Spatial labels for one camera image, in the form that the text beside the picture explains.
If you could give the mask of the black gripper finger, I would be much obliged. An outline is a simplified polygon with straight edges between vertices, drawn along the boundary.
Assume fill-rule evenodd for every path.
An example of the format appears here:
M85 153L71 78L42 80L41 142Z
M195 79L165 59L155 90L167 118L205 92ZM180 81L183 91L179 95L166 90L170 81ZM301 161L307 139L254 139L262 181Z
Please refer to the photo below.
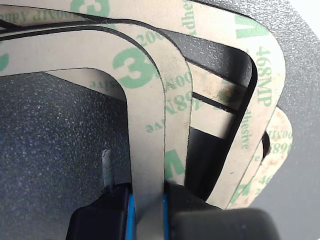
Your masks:
M130 183L115 184L112 150L102 151L102 195L73 212L67 240L135 240L135 203Z
M166 181L163 196L164 212L164 239L174 240L173 223L175 216L180 212L221 210L220 207L210 205L195 196L183 185Z

